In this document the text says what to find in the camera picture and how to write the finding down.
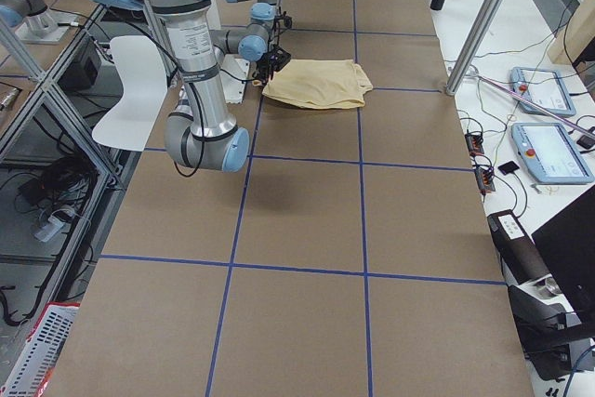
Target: towel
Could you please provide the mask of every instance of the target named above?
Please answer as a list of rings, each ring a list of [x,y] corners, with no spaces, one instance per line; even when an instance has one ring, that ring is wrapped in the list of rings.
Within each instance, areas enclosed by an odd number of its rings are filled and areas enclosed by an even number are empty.
[[[365,105],[370,80],[352,60],[290,60],[264,87],[266,97],[303,109]]]

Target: white table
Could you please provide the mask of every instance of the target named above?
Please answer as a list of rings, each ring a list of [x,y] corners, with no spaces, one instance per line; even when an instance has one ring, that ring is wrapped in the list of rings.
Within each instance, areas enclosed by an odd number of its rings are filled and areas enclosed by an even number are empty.
[[[441,11],[432,11],[432,18],[436,33],[441,41],[441,49],[447,67],[454,65],[461,47],[465,42],[475,20],[483,0],[446,0]],[[557,69],[562,76],[575,73],[569,65],[556,65],[550,62],[546,49],[553,40],[551,31],[537,10],[533,0],[503,0],[496,17],[494,18],[488,33],[478,51],[478,55],[488,52],[500,52],[509,50],[524,49],[531,44],[538,43],[549,36],[543,43],[533,46],[521,53],[506,53],[502,55],[490,55],[485,58],[476,58],[473,65],[479,69],[481,75],[507,82],[509,72],[512,67],[535,67],[544,69]],[[572,76],[563,80],[571,93],[585,92],[585,86],[578,76]],[[507,116],[515,108],[516,101],[506,95],[495,91],[486,84],[481,85],[483,98],[483,107],[489,113],[497,116],[503,121],[507,121]],[[571,118],[575,121],[578,117],[585,114],[595,115],[595,103],[589,95],[573,97],[576,107],[576,116]],[[456,105],[459,110],[465,111],[482,123],[484,130],[502,130],[504,126],[494,118],[485,114],[481,109],[481,103],[477,95],[477,80],[466,79],[456,92]],[[517,108],[514,113],[517,122],[525,123],[546,123],[554,120],[541,115],[532,115],[524,113]],[[463,129],[467,129],[468,120],[463,120]],[[589,128],[595,126],[595,119],[585,118],[581,120],[580,125]],[[474,123],[469,123],[469,130],[479,130]],[[573,137],[577,139],[579,135],[575,132]],[[523,183],[528,194],[528,207],[520,221],[523,227],[531,234],[539,228],[549,218],[558,213],[571,203],[582,192],[586,191],[591,185],[581,186],[552,186],[543,185],[532,186],[535,180],[529,175],[520,157],[517,154],[516,147],[512,142],[509,130],[504,137],[496,157],[496,146],[501,140],[501,134],[487,133],[484,135],[483,147],[486,155],[494,162],[495,166],[501,165],[507,161],[513,160],[521,167],[517,171],[519,179]],[[588,166],[595,172],[595,152],[584,155]],[[524,197],[522,187],[518,180],[513,176],[506,176],[505,180],[514,188],[519,197],[519,204],[516,208],[516,214],[519,214],[523,208]],[[514,204],[514,194],[502,184],[498,179],[496,182],[496,192],[487,194],[484,202],[485,214],[489,215],[503,209],[510,209]],[[548,304],[554,302],[564,302],[563,298],[556,298],[547,301]],[[558,384],[553,380],[546,382],[541,380],[531,364],[528,364],[531,372],[531,378],[534,385],[535,396],[542,396],[553,387],[560,388],[558,396],[562,396],[564,383]],[[595,395],[595,374],[576,374],[573,379],[569,396],[572,397],[592,397]]]

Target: white label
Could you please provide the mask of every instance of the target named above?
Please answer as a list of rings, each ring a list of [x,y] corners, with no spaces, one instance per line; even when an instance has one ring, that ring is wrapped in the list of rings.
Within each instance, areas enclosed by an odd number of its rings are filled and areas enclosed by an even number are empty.
[[[513,216],[511,216],[511,215],[500,216],[498,219],[500,220],[500,223],[502,224],[502,228],[504,229],[506,234],[509,236],[510,240],[519,239],[521,237],[524,237],[524,233],[522,232],[521,228],[519,227],[519,224],[517,223],[517,221],[514,219]]]
[[[206,23],[187,28],[168,28],[167,31],[174,53],[182,60],[211,51],[211,37]]]

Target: touchscreen display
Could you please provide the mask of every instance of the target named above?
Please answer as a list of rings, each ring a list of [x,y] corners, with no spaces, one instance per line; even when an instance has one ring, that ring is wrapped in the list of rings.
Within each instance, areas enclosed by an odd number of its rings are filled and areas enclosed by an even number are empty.
[[[558,127],[527,126],[523,130],[548,177],[585,177]]]
[[[522,76],[528,85],[531,101],[547,109],[568,110],[560,86],[552,72],[522,70]]]

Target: small robot arm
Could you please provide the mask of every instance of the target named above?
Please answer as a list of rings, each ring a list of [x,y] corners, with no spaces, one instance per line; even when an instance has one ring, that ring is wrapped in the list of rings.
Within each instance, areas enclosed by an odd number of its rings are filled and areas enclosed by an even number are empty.
[[[25,20],[31,33],[39,37],[58,29],[44,0],[0,0],[0,17],[9,27]]]
[[[289,55],[271,45],[276,0],[254,4],[246,28],[227,32],[209,31],[210,0],[94,1],[132,10],[143,9],[148,1],[164,22],[188,96],[167,119],[165,147],[174,161],[187,167],[239,170],[248,154],[249,136],[228,111],[219,64],[225,53],[239,53],[257,67],[280,70]],[[269,76],[268,70],[260,72]]]

